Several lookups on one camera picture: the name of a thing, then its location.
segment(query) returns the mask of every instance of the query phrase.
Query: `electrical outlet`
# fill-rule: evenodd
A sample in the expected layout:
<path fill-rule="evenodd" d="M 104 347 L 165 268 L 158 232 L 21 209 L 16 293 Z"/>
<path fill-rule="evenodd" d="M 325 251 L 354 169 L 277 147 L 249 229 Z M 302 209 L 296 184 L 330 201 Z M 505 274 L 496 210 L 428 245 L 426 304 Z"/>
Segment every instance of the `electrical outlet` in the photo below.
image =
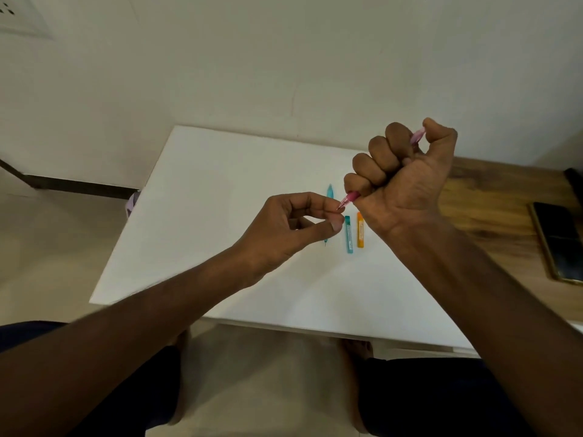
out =
<path fill-rule="evenodd" d="M 30 0 L 0 0 L 0 33 L 48 36 L 47 26 Z"/>

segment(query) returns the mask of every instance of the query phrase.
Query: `pink mechanical pencil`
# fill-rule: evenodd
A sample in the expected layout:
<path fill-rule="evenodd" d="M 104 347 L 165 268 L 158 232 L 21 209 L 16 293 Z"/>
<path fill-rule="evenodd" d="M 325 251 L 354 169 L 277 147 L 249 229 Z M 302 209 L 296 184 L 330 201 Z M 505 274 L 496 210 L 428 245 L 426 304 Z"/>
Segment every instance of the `pink mechanical pencil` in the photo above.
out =
<path fill-rule="evenodd" d="M 409 142 L 411 142 L 411 145 L 415 146 L 416 144 L 419 144 L 419 141 L 421 140 L 421 138 L 423 138 L 424 134 L 425 127 L 421 127 L 418 131 L 413 133 L 411 139 L 409 140 Z M 350 193 L 348 193 L 348 195 L 346 195 L 346 197 L 342 201 L 340 201 L 340 205 L 338 206 L 338 208 L 346 207 L 346 205 L 349 202 L 354 202 L 358 198 L 360 198 L 360 193 L 358 191 L 351 191 Z"/>

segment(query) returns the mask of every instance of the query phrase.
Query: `tiled floor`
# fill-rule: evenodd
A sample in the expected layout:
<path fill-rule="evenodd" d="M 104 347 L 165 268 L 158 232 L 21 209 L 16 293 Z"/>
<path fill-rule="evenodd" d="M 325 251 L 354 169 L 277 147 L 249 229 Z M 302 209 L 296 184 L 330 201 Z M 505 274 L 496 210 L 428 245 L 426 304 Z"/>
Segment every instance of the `tiled floor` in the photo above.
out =
<path fill-rule="evenodd" d="M 125 223 L 124 202 L 0 190 L 0 324 L 68 322 L 89 296 Z M 199 321 L 184 357 L 189 408 L 155 436 L 356 436 L 338 340 Z M 375 341 L 378 357 L 426 357 Z"/>

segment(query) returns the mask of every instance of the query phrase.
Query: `white table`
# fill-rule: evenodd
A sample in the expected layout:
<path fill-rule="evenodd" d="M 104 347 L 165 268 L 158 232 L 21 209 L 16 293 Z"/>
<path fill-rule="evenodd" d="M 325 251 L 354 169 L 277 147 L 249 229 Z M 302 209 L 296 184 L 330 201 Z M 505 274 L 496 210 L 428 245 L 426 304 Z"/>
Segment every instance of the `white table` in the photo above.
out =
<path fill-rule="evenodd" d="M 111 304 L 233 244 L 265 199 L 280 193 L 342 198 L 357 153 L 194 127 L 172 131 L 91 296 Z M 345 214 L 353 221 L 356 209 Z M 471 347 L 436 301 L 369 229 L 346 252 L 340 233 L 304 249 L 205 317 L 333 334 Z"/>

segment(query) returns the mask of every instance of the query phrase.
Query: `dark pants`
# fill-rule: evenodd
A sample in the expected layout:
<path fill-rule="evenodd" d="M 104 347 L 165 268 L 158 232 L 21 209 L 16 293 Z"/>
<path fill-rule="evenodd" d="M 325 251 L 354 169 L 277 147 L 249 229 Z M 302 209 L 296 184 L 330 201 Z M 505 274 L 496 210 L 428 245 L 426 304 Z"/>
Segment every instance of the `dark pants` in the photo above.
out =
<path fill-rule="evenodd" d="M 0 326 L 0 352 L 65 325 L 22 322 Z M 69 436 L 143 436 L 170 421 L 180 389 L 180 352 L 164 347 L 115 388 Z"/>
<path fill-rule="evenodd" d="M 533 436 L 482 360 L 355 362 L 359 410 L 373 435 Z"/>

